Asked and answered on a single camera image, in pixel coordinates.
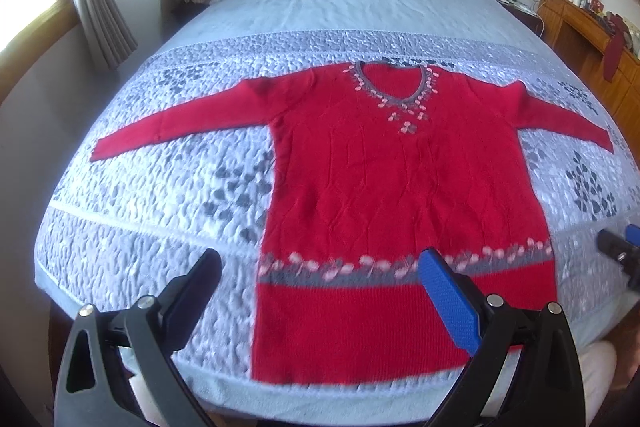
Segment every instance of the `quilted bedspread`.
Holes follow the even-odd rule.
[[[53,194],[35,245],[38,285],[72,315],[86,302],[104,311],[125,308],[142,295],[157,295],[205,248],[215,248],[223,258],[222,282],[189,344],[175,355],[203,400],[326,425],[427,417],[457,372],[355,386],[251,380],[258,250],[273,188],[267,128],[199,134],[108,162],[88,161],[98,138],[242,78],[381,59],[437,63],[501,86],[521,79],[536,97],[608,129],[614,155],[547,131],[519,135],[556,252],[559,301],[577,344],[603,334],[621,312],[626,281],[615,263],[596,252],[594,236],[603,227],[622,232],[628,223],[640,223],[640,172],[619,130],[542,44],[525,50],[428,33],[279,31],[174,46],[151,57],[95,123]]]

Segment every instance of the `wooden window sill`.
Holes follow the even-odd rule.
[[[68,0],[59,0],[23,29],[0,52],[0,104],[45,52],[78,24]]]

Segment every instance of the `v-neck collar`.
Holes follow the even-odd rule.
[[[396,98],[395,96],[392,96],[389,93],[386,93],[381,89],[378,89],[376,85],[373,84],[373,82],[371,82],[367,78],[367,76],[362,71],[363,64],[364,63],[361,60],[358,60],[354,65],[355,65],[355,71],[357,76],[359,76],[361,80],[365,83],[365,85],[367,86],[367,89],[369,89],[372,92],[378,92],[382,94],[385,97],[385,99],[387,99],[389,102],[393,103],[394,105],[398,105],[398,106],[406,106],[411,103],[414,103],[424,91],[424,87],[426,86],[429,78],[429,75],[427,74],[427,69],[423,65],[418,66],[420,68],[420,84],[418,84],[418,88],[415,90],[415,92],[411,96],[407,98]],[[403,67],[394,66],[392,64],[389,64],[388,62],[382,62],[382,61],[367,62],[367,64],[383,64],[385,66],[389,66],[396,70],[413,70],[415,68],[415,66],[411,68],[403,68]]]

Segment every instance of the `sweater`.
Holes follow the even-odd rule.
[[[357,384],[463,365],[417,278],[435,247],[516,307],[556,300],[553,249],[518,129],[609,135],[527,93],[436,67],[334,64],[177,105],[98,141],[92,160],[268,125],[275,184],[257,267],[252,378]]]

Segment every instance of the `metal screw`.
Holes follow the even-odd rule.
[[[147,308],[151,308],[151,306],[154,305],[154,302],[156,302],[156,298],[153,295],[145,295],[138,301],[138,308],[146,310]]]
[[[549,302],[549,304],[546,307],[554,315],[559,315],[559,314],[562,313],[562,306],[560,304],[558,304],[557,302]]]
[[[491,295],[489,295],[486,298],[486,301],[489,303],[489,306],[493,308],[499,308],[504,304],[504,299],[495,293],[492,293]]]
[[[80,311],[78,312],[78,314],[81,317],[88,317],[94,312],[94,310],[95,308],[93,304],[85,304],[84,306],[82,306],[82,308],[80,308]]]

